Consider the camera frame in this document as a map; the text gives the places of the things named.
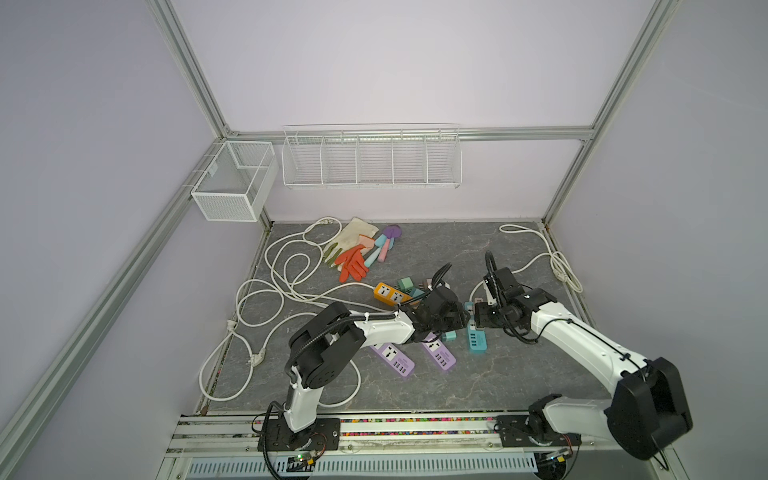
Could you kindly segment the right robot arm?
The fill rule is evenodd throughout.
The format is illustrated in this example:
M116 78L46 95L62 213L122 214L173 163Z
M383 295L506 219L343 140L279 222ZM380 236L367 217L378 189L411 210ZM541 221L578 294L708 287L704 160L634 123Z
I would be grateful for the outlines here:
M498 328L527 345L557 346L590 372L607 400L545 396L528 408L519 431L537 445L578 434L614 441L639 460L649 460L693 428L678 368L651 360L598 332L549 292L528 289L508 268L489 265L483 278L488 299L474 306L480 328Z

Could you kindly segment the teal power strip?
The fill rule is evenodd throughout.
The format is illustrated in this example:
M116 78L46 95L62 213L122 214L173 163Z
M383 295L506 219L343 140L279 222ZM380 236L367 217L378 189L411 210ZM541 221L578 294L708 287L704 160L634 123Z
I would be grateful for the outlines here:
M487 351L485 332L478 329L474 321L471 321L467 326L467 336L469 350L471 352L484 353Z

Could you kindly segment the orange power strip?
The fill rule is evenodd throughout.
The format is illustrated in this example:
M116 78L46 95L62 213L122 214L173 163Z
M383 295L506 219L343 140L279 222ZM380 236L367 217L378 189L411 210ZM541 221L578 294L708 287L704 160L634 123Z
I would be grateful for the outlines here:
M401 305L411 296L385 283L379 283L373 290L374 298L390 306Z

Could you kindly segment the green plug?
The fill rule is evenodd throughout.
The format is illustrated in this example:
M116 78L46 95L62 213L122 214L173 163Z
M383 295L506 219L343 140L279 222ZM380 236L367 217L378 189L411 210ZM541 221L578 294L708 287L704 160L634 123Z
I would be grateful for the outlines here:
M410 277L404 277L398 280L398 289L404 293L410 294L415 285Z

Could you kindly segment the purple power strip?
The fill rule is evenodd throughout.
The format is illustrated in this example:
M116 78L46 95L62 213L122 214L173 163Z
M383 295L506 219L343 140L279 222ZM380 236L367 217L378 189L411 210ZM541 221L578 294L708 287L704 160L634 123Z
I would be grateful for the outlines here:
M438 337L424 341L421 345L442 371L448 371L456 365L455 356Z
M414 362L391 343L371 345L370 348L401 377L408 377L414 370Z

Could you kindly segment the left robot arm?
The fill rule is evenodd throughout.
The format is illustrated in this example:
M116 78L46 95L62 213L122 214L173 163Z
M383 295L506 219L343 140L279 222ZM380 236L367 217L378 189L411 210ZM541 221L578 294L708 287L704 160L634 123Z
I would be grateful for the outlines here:
M438 285L411 303L387 312L358 312L333 302L289 340L284 371L289 390L283 418L294 433L313 426L322 391L365 347L420 343L462 329L469 313L456 294Z

